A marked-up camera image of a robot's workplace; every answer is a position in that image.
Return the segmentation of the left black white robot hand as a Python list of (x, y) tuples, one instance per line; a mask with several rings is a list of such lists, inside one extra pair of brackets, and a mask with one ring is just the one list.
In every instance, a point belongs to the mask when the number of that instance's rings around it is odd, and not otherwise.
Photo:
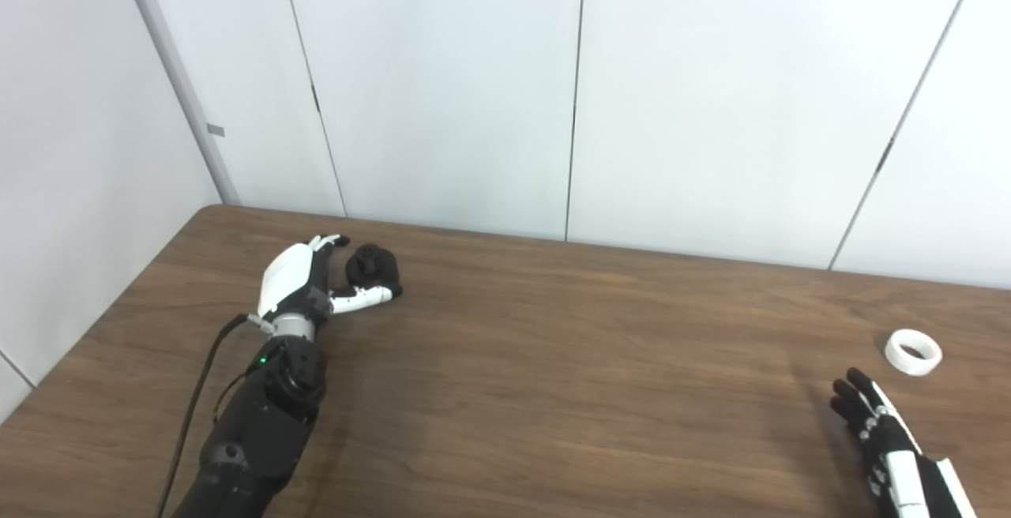
[(333, 287), (331, 258), (350, 238), (315, 236), (279, 254), (263, 275), (257, 316), (278, 327), (282, 317), (303, 317), (321, 326), (335, 314), (390, 303), (402, 295), (400, 266), (395, 255), (376, 244), (358, 247), (344, 266), (347, 283)]

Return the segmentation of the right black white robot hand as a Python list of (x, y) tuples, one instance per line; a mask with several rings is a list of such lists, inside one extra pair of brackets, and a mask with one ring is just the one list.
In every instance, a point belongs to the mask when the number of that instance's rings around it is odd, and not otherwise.
[(864, 474), (882, 517), (975, 517), (951, 461), (925, 456), (874, 378), (850, 367), (832, 388), (829, 406), (862, 449)]

